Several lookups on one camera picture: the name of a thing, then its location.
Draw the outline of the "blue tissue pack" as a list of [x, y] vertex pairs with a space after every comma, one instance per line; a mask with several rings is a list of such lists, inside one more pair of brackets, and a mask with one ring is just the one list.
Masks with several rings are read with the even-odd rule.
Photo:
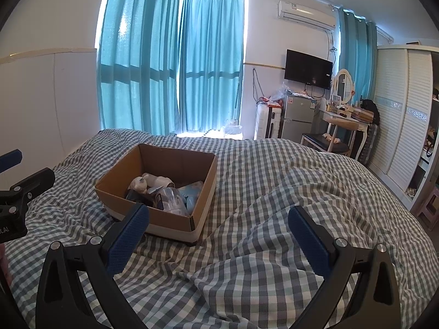
[[203, 185], [204, 183], [202, 181], [197, 181], [178, 188], [178, 191], [182, 196], [186, 209], [190, 215], [195, 209], [196, 202], [201, 194]]

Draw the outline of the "white cylindrical appliance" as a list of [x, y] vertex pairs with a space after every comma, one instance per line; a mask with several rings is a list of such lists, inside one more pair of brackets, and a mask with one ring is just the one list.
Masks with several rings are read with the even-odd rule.
[[128, 190], [133, 190], [138, 194], [152, 194], [162, 188], [174, 187], [175, 184], [168, 177], [155, 176], [149, 173], [143, 173], [143, 175], [134, 178]]

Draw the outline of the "black round mirror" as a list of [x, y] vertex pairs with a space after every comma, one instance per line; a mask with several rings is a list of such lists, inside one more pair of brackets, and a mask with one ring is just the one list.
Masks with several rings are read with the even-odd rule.
[[129, 189], [126, 193], [126, 200], [132, 201], [134, 203], [142, 203], [145, 206], [154, 207], [155, 198], [150, 194], [141, 194], [133, 189]]

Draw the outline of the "black wall television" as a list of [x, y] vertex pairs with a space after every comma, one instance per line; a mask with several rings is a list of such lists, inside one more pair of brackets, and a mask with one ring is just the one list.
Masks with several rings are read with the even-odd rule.
[[284, 79], [329, 90], [333, 63], [296, 50], [286, 51]]

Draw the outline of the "white wall air conditioner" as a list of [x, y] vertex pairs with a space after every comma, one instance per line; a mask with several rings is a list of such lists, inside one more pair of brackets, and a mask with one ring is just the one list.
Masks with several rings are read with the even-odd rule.
[[336, 27], [336, 18], [332, 14], [286, 1], [278, 2], [278, 18], [327, 31]]

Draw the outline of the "clear bottle blue label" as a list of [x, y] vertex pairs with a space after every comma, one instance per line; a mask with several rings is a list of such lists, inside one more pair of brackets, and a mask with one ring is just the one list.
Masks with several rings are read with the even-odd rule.
[[157, 191], [155, 205], [157, 209], [174, 215], [190, 215], [179, 191], [172, 187], [162, 188]]

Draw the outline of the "teal window curtains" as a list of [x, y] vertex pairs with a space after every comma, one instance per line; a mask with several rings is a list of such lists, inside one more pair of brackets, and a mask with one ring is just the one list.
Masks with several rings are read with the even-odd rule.
[[236, 126], [245, 17], [246, 0], [103, 0], [101, 126], [154, 135]]

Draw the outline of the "grey checked bed quilt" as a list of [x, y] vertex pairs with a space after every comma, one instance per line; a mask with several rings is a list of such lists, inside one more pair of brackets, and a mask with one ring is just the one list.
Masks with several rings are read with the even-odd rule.
[[55, 167], [54, 186], [29, 205], [27, 235], [6, 245], [12, 294], [35, 323], [36, 294], [53, 241], [84, 244], [112, 218], [94, 185], [140, 143], [213, 153], [216, 190], [201, 238], [186, 246], [146, 236], [115, 280], [149, 328], [288, 328], [322, 284], [288, 228], [302, 206], [353, 246], [384, 244], [411, 327], [438, 289], [429, 236], [362, 164], [288, 140], [153, 136], [107, 129]]

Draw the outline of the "black padded stool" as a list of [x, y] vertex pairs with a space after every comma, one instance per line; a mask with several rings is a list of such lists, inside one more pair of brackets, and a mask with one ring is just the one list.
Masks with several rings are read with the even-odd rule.
[[330, 149], [330, 141], [328, 141], [323, 134], [302, 134], [301, 145], [311, 145], [322, 152], [332, 152], [335, 154], [347, 154], [350, 148], [345, 143], [333, 143]]

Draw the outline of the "white louvred wardrobe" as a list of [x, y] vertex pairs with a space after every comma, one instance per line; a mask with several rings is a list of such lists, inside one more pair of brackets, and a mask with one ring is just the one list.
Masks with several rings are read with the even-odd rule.
[[370, 170], [414, 211], [438, 174], [438, 147], [426, 157], [428, 130], [438, 124], [438, 48], [380, 46], [376, 60], [376, 104], [380, 126]]

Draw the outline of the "white suitcase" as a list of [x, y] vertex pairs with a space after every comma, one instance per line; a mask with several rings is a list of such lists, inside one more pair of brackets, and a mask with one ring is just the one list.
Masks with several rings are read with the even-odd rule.
[[279, 137], [281, 108], [267, 104], [257, 105], [254, 140]]

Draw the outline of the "silver small fridge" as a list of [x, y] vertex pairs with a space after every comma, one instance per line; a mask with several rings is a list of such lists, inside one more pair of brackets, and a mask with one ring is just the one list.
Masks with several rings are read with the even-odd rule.
[[283, 99], [280, 137], [300, 143], [302, 134], [311, 132], [315, 106], [313, 99], [286, 96]]

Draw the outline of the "teal side curtain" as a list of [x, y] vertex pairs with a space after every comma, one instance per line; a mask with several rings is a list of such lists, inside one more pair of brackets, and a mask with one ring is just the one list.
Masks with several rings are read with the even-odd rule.
[[376, 86], [376, 24], [340, 7], [339, 28], [339, 67], [346, 69], [352, 77], [355, 86], [353, 103], [372, 100]]

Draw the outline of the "oval vanity mirror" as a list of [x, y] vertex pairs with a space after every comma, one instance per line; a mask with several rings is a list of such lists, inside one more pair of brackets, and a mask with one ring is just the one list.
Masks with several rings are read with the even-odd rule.
[[339, 100], [342, 105], [351, 105], [355, 95], [355, 84], [349, 71], [342, 68], [334, 76], [330, 90], [332, 100]]

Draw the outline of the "brown cardboard box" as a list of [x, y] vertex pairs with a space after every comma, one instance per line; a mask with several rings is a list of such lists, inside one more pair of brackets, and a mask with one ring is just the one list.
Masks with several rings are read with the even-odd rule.
[[95, 185], [108, 213], [123, 220], [134, 203], [149, 210], [146, 232], [194, 244], [199, 240], [216, 188], [212, 153], [138, 144]]

